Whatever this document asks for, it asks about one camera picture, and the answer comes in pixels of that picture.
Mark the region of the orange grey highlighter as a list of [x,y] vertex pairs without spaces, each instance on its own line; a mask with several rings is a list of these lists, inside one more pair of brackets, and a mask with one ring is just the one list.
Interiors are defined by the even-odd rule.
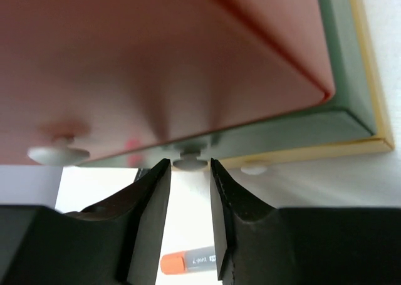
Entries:
[[216,270],[214,246],[165,254],[161,257],[160,269],[166,275],[214,271]]

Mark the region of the yellow bottom drawer box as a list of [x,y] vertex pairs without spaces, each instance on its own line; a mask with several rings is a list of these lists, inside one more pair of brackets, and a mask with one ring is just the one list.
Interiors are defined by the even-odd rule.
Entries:
[[251,154],[225,158],[225,168],[264,167],[395,148],[363,0],[319,0],[333,31],[330,53],[338,85],[322,106],[248,126]]

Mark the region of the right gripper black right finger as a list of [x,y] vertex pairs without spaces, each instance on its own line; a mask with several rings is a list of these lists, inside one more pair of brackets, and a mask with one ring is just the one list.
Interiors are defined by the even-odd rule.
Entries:
[[275,208],[211,160],[217,277],[223,284],[399,284],[400,209]]

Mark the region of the coral top drawer box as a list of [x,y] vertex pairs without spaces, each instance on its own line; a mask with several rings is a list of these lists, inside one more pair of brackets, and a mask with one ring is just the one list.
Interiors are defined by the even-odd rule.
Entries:
[[335,94],[318,0],[1,0],[1,163],[100,160]]

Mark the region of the green drawer box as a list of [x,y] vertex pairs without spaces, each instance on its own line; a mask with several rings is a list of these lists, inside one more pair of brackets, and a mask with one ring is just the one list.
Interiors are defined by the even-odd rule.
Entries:
[[94,168],[150,168],[163,158],[181,170],[200,170],[209,160],[235,162],[304,160],[327,156],[378,132],[372,92],[351,0],[318,0],[328,41],[336,91],[331,100],[307,110],[181,142],[123,153],[87,163]]

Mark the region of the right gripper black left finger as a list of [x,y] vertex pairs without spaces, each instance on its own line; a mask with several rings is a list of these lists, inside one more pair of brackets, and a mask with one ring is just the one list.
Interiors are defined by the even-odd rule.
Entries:
[[171,165],[79,212],[1,206],[2,284],[154,284]]

